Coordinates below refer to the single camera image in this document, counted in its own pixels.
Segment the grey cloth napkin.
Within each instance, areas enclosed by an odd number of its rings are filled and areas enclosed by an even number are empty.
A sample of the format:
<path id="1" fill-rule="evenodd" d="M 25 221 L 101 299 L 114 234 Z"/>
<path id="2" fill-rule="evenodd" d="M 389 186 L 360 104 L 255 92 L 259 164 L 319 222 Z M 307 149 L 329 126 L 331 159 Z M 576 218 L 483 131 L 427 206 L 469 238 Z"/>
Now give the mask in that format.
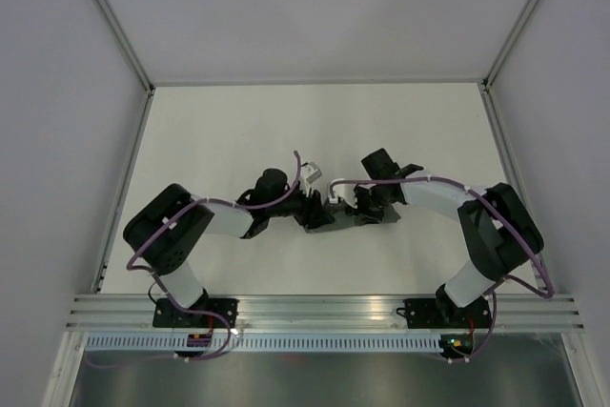
<path id="1" fill-rule="evenodd" d="M 392 207 L 368 208 L 363 210 L 347 205 L 325 203 L 320 216 L 316 216 L 304 231 L 307 234 L 337 232 L 366 225 L 395 224 L 401 219 L 400 214 Z"/>

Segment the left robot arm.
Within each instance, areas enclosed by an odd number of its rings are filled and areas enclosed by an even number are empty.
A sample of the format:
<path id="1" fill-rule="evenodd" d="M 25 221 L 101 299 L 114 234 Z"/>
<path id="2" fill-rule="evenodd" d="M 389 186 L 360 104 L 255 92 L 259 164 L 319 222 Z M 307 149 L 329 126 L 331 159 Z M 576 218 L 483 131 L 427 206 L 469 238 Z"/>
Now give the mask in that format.
<path id="1" fill-rule="evenodd" d="M 150 274 L 175 316 L 186 326 L 199 326 L 207 318 L 209 296 L 188 257 L 201 236 L 251 239 L 275 217 L 291 217 L 307 232 L 333 224 L 320 192 L 305 184 L 297 177 L 289 185 L 283 171 L 267 169 L 235 202 L 198 198 L 171 184 L 125 227 L 123 239 L 133 250 L 126 269 Z"/>

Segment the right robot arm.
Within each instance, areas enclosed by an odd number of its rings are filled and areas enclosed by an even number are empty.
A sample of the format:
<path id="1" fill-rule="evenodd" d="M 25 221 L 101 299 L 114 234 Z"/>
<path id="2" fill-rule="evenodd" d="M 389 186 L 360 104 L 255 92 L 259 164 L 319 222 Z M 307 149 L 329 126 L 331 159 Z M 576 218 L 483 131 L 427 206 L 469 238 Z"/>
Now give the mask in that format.
<path id="1" fill-rule="evenodd" d="M 419 303 L 407 299 L 403 313 L 417 327 L 458 328 L 473 319 L 480 327 L 491 323 L 485 295 L 530 262 L 548 276 L 539 260 L 544 240 L 515 189 L 504 182 L 470 187 L 454 179 L 409 164 L 400 167 L 385 149 L 362 159 L 365 179 L 338 179 L 329 196 L 346 204 L 367 224 L 382 223 L 396 204 L 419 207 L 455 221 L 468 258 L 458 272 L 441 284 L 426 315 Z"/>

